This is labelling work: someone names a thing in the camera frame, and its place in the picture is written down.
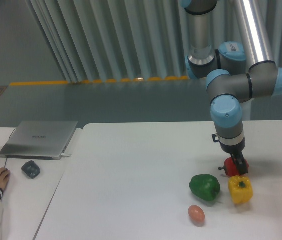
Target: floor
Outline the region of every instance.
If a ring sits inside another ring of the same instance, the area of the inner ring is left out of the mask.
[[[282,96],[254,99],[251,120],[282,120]],[[21,121],[89,123],[210,121],[204,80],[9,86],[0,127]]]

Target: bell pepper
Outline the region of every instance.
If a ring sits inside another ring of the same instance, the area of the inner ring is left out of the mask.
[[[196,175],[189,184],[191,192],[205,201],[213,201],[220,193],[220,183],[215,176],[209,174]]]
[[[247,203],[253,196],[252,185],[247,176],[231,177],[228,187],[234,204]]]
[[[249,164],[248,162],[246,162],[246,167],[247,169],[249,169]],[[232,158],[229,157],[227,160],[224,161],[224,165],[223,167],[219,167],[219,170],[224,170],[225,174],[229,177],[233,177],[233,176],[239,176],[240,173],[235,165],[235,163],[233,162]]]

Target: black mouse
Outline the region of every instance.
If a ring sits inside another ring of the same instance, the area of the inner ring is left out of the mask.
[[[21,169],[31,179],[35,179],[40,174],[40,167],[32,160],[24,164]]]

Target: robotic arm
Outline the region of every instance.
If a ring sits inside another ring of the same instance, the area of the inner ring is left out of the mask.
[[[231,155],[238,172],[248,172],[242,154],[245,134],[240,103],[282,94],[282,68],[277,68],[257,0],[229,0],[243,42],[225,42],[213,50],[210,12],[217,0],[182,0],[189,19],[191,49],[185,62],[189,76],[206,77],[215,143]]]

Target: pepper stem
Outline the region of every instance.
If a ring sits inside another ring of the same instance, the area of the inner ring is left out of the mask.
[[[239,182],[239,187],[240,188],[245,188],[247,187],[244,181]]]

